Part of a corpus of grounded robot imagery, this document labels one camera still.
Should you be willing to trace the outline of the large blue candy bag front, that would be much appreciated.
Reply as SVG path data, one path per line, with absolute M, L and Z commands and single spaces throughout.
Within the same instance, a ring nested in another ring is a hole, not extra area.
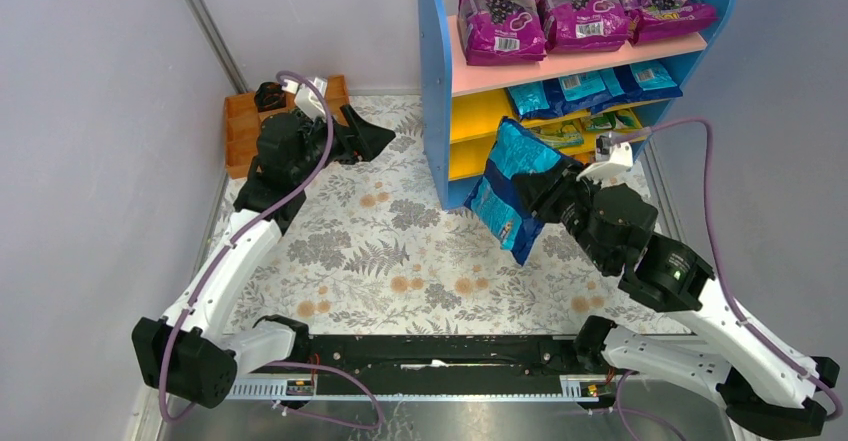
M 620 105 L 679 98 L 682 89 L 657 60 L 617 66 L 600 71 L 611 98 L 593 106 L 597 114 Z

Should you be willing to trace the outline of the purple candy bag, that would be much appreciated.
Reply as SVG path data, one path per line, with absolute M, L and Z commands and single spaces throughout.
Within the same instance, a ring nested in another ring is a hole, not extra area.
M 535 0 L 549 54 L 610 52 L 629 38 L 619 0 Z
M 535 63 L 547 55 L 535 0 L 459 0 L 457 28 L 470 66 Z
M 630 19 L 633 45 L 700 32 L 718 20 L 717 9 L 701 0 L 619 0 Z

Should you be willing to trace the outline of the middle purple candy bag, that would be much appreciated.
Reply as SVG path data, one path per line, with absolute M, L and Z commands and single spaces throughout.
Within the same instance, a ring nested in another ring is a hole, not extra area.
M 619 0 L 535 0 L 549 54 L 610 52 L 629 38 Z

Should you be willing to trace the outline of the black tape roll back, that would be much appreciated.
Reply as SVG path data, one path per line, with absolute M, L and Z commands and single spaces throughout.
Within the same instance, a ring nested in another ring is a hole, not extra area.
M 254 104 L 257 111 L 268 112 L 286 107 L 286 93 L 278 82 L 262 83 L 254 94 Z

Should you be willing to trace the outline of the wooden compartment tray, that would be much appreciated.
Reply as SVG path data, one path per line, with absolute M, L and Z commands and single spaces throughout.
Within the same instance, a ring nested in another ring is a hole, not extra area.
M 285 105 L 280 109 L 260 112 L 255 103 L 255 92 L 229 96 L 224 103 L 225 118 L 225 168 L 233 180 L 245 178 L 252 158 L 257 154 L 256 141 L 261 122 L 266 118 L 295 108 L 295 96 L 285 94 Z M 335 119 L 347 125 L 341 106 L 350 103 L 346 80 L 343 75 L 330 76 L 325 90 L 325 99 L 333 110 Z

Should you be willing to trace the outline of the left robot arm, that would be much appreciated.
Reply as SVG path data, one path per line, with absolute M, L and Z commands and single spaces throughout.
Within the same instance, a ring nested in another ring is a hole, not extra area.
M 237 377 L 276 361 L 310 357 L 309 328 L 281 315 L 228 335 L 225 326 L 244 287 L 282 239 L 306 201 L 305 188 L 332 163 L 370 162 L 395 139 L 350 105 L 344 119 L 295 112 L 262 121 L 257 153 L 234 202 L 225 233 L 186 290 L 158 319 L 142 317 L 131 339 L 144 383 L 165 401 L 214 408 Z

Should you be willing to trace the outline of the floral table mat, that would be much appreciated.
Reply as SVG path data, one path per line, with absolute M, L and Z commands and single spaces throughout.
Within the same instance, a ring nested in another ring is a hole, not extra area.
M 334 164 L 308 187 L 293 225 L 251 274 L 226 334 L 266 315 L 314 334 L 574 334 L 591 315 L 649 335 L 683 327 L 633 302 L 559 225 L 524 264 L 464 208 L 441 206 L 414 95 L 356 96 L 395 140 L 375 160 Z

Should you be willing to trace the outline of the yellow green Fox's candy bag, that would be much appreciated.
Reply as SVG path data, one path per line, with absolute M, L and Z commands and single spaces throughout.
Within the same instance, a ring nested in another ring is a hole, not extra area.
M 584 137 L 572 122 L 559 122 L 530 129 L 542 142 L 554 149 L 582 146 Z

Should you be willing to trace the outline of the right purple candy bag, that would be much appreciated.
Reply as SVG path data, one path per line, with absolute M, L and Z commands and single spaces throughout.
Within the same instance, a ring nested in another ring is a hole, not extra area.
M 718 20 L 717 9 L 701 0 L 619 0 L 630 19 L 633 45 L 700 32 Z

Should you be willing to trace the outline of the left purple candy bag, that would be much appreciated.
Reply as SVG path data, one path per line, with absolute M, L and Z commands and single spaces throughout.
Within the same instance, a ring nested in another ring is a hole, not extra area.
M 535 0 L 459 0 L 457 28 L 470 66 L 535 63 L 547 55 Z

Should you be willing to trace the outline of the blue shelf unit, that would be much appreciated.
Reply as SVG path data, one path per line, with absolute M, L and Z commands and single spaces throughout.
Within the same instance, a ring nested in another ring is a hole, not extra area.
M 482 175 L 501 118 L 505 88 L 602 68 L 658 59 L 685 86 L 733 13 L 736 0 L 704 0 L 718 20 L 699 32 L 616 52 L 550 55 L 530 65 L 473 67 L 461 51 L 457 18 L 444 0 L 418 0 L 424 152 L 445 209 L 460 207 Z

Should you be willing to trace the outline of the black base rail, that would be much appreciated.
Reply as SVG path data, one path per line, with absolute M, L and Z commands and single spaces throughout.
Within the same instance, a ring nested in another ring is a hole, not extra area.
M 554 335 L 314 335 L 285 360 L 259 371 L 305 373 L 328 396 L 563 397 L 567 381 L 601 387 L 623 372 Z

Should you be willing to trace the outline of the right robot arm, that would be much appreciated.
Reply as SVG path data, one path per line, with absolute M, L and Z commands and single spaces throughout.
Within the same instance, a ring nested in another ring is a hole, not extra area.
M 737 425 L 771 440 L 820 435 L 839 365 L 780 341 L 722 288 L 715 270 L 684 243 L 654 230 L 657 210 L 626 185 L 604 187 L 561 161 L 511 179 L 534 219 L 559 223 L 633 301 L 666 314 L 709 346 L 692 351 L 591 316 L 574 339 L 587 368 L 658 377 L 719 406 Z

